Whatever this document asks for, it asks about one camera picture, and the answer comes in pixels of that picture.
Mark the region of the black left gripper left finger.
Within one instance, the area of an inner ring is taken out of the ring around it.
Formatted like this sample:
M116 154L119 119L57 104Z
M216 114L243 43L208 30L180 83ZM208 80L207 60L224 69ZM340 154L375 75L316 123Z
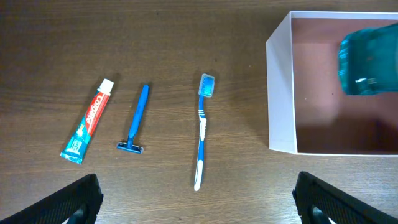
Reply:
M88 174L1 223L94 224L103 202L96 174Z

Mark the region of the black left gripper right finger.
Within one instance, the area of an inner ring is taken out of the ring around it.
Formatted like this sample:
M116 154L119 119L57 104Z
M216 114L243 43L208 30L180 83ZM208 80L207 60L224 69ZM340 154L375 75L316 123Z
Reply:
M301 171L292 191L302 223L392 223L397 219Z

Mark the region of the teal mouthwash bottle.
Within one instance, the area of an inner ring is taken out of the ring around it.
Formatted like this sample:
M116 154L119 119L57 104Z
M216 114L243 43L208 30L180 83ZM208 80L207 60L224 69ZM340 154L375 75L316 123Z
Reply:
M397 91L397 24L348 34L340 43L338 77L347 95Z

